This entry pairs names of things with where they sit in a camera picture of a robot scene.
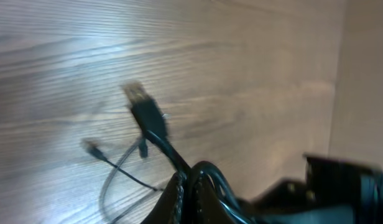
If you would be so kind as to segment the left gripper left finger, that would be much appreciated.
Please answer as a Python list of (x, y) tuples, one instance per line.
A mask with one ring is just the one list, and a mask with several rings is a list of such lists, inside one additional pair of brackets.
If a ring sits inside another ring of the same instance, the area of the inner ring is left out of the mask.
[(184, 177), (175, 173), (153, 210), (141, 224), (180, 224), (184, 201)]

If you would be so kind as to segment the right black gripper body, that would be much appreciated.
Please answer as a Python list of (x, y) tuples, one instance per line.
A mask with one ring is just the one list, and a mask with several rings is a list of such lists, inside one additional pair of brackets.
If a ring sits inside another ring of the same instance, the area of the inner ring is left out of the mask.
[(280, 179), (241, 206), (258, 223), (383, 223), (383, 170), (306, 154), (304, 180)]

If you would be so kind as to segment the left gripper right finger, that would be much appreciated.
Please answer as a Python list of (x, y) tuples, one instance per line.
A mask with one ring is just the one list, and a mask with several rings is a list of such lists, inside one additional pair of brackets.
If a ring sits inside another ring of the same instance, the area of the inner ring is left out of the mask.
[(198, 224), (233, 224), (225, 212), (207, 178), (200, 178), (194, 185), (195, 216)]

